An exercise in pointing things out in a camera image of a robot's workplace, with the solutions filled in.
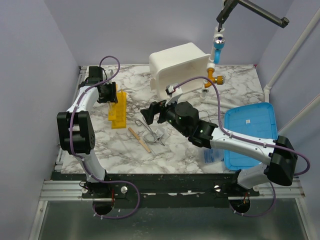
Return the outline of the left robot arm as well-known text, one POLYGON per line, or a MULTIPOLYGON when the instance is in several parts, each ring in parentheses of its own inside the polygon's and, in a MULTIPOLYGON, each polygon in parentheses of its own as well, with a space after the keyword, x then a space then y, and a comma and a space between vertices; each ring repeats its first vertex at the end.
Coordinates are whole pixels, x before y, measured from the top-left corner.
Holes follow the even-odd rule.
POLYGON ((90 111, 95 103, 106 104, 111 111, 118 103, 117 85, 112 81, 112 74, 101 66, 90 66, 88 77, 78 86, 74 103, 56 117, 60 147, 78 160, 86 181, 95 183, 93 191, 101 198, 110 194, 111 185, 104 181, 106 170, 94 151, 96 135, 90 111))

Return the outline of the yellow test tube rack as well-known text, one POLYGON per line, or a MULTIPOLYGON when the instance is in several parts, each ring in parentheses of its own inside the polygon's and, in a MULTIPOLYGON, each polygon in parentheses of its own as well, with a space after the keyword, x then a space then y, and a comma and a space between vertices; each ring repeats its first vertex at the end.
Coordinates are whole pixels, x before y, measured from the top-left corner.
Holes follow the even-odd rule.
POLYGON ((108 111, 108 120, 112 129, 127 127, 127 93, 122 89, 116 94, 118 103, 111 103, 108 111))

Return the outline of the white plastic tub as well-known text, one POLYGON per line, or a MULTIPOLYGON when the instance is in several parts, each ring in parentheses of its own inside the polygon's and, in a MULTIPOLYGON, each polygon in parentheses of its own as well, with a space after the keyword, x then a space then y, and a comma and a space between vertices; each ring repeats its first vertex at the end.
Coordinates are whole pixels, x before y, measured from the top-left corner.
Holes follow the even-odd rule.
POLYGON ((156 91, 158 100, 167 99, 167 86, 207 74, 209 56, 192 42, 152 53, 149 56, 150 89, 156 91))

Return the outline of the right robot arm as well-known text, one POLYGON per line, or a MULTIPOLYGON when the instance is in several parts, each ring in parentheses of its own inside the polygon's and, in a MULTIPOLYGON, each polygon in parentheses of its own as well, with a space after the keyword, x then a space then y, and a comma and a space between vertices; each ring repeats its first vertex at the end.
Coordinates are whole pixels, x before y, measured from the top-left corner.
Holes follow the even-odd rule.
POLYGON ((292 185, 298 156, 286 137, 274 140, 232 133, 201 120, 199 111, 187 101, 170 105, 154 101, 140 112, 148 125, 159 115, 157 123, 169 123, 199 148, 227 150, 259 161, 256 166, 237 172, 237 179, 230 183, 230 191, 236 196, 267 182, 285 187, 292 185))

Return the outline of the round watch glass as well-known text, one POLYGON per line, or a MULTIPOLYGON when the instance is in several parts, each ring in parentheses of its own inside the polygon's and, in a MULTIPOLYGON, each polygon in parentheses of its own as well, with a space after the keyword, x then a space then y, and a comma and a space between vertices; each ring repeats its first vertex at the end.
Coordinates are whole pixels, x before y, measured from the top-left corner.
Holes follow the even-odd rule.
POLYGON ((144 137, 144 140, 148 143, 158 143, 158 136, 153 133, 147 133, 144 137))

